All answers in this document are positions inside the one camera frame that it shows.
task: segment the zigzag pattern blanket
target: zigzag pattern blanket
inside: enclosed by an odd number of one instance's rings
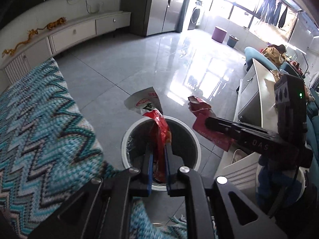
[[[20,238],[92,177],[116,174],[54,59],[0,97],[0,209]],[[130,238],[175,237],[187,237],[185,226],[156,229],[143,203],[134,203]]]

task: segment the red plastic wrapper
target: red plastic wrapper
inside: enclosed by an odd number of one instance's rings
[[[223,133],[212,131],[205,126],[205,120],[208,117],[216,117],[212,107],[201,98],[195,96],[188,97],[188,100],[189,110],[197,117],[193,124],[193,129],[203,137],[212,141],[219,148],[228,151],[234,140]]]
[[[156,145],[156,150],[154,150],[154,178],[161,183],[165,183],[164,146],[166,142],[171,142],[171,133],[163,117],[162,107],[154,88],[150,87],[134,93],[124,101],[124,105],[129,110],[150,117],[155,121],[156,124],[150,130],[150,136]]]

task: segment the blue knitted tablecloth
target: blue knitted tablecloth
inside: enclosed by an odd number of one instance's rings
[[[0,97],[0,209],[20,238],[92,177],[117,174],[70,96],[54,59]],[[155,228],[134,202],[130,238],[186,238],[185,226]]]

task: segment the food package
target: food package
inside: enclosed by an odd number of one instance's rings
[[[216,118],[216,114],[213,112],[212,107],[204,100],[195,96],[188,97],[189,110],[197,117],[193,124],[193,129],[212,141],[219,148],[228,151],[234,140],[223,133],[212,131],[205,126],[205,120],[208,117]]]
[[[156,148],[154,149],[154,179],[165,183],[165,143],[171,142],[171,134],[159,98],[153,87],[138,91],[124,101],[124,105],[132,111],[150,117],[155,124],[150,130],[150,137]]]

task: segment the table top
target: table top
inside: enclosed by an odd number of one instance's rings
[[[278,116],[275,109],[275,78],[272,73],[257,60],[253,59],[258,81],[261,127],[278,132]]]

